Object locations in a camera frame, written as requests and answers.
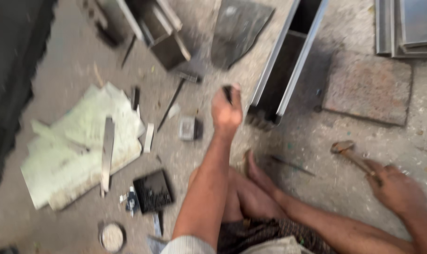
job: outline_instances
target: concrete floor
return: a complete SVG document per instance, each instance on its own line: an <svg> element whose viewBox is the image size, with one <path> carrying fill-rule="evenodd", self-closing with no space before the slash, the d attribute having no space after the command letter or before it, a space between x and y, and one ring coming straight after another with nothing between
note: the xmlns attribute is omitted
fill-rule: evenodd
<svg viewBox="0 0 427 254"><path fill-rule="evenodd" d="M259 0L275 6L271 21L255 46L229 71L219 71L209 62L209 48L220 0L171 0L184 23L183 36L194 52L192 66L203 73L201 85L186 84L177 102L183 114L197 113L204 123L201 140L182 143L175 131L177 118L166 121L155 135L150 154L144 154L112 177L105 199L99 187L89 191L60 212L49 207L36 211L25 185L20 165L27 157L27 143L35 136L30 120L52 123L62 117L87 89L97 84L94 66L102 79L129 93L131 85L141 89L140 108L145 123L158 123L176 87L177 78L166 73L150 52L136 43L123 70L117 68L114 52L98 42L86 25L74 0L60 1L47 54L38 66L33 87L35 98L25 109L16 148L6 161L0 185L0 247L14 244L20 253L103 253L98 243L98 222L118 221L125 226L127 245L123 253L150 253L145 242L153 234L150 215L131 218L118 197L133 178L164 168L171 182L175 204L163 213L164 238L171 235L186 193L191 171L200 164L212 135L210 100L224 83L242 84L243 105L249 101L273 42L292 1ZM287 192L300 199L342 215L370 223L399 237L409 238L401 222L372 196L364 174L350 162L329 153L331 144L353 139L359 152L372 159L400 165L409 170L427 192L427 62L412 61L414 84L408 123L405 128L386 127L335 113L315 113L321 103L315 93L323 89L332 52L345 48L374 52L374 8L372 0L330 0L327 12L289 104L283 123L269 133L241 126L234 139L231 164L252 148L259 164ZM265 153L281 153L317 174L312 178L281 168L264 159ZM162 159L160 164L155 156Z"/></svg>

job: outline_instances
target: small metal block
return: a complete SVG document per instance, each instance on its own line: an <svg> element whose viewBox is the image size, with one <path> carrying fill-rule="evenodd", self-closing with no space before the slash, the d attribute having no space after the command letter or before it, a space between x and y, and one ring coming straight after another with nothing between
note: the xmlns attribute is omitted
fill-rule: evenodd
<svg viewBox="0 0 427 254"><path fill-rule="evenodd" d="M183 141L193 141L195 139L196 118L195 117L181 117L179 119L177 135Z"/></svg>

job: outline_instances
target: shirt sleeve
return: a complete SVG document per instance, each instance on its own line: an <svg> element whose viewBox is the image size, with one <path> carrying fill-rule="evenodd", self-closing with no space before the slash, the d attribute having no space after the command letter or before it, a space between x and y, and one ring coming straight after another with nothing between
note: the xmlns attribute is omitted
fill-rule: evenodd
<svg viewBox="0 0 427 254"><path fill-rule="evenodd" d="M184 235L169 242L161 254L216 254L216 252L212 246L198 237Z"/></svg>

